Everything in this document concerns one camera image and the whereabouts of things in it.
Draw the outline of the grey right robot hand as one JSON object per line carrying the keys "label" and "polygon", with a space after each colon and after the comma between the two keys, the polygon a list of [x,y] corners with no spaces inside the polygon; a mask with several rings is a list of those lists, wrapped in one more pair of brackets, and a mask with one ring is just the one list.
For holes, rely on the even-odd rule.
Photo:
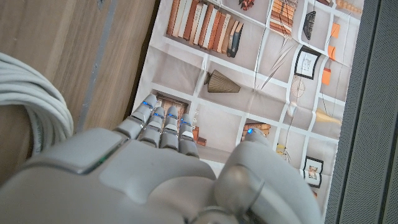
{"label": "grey right robot hand", "polygon": [[188,116],[149,95],[115,130],[29,159],[1,187],[2,223],[321,223],[303,177],[251,128],[219,174]]}

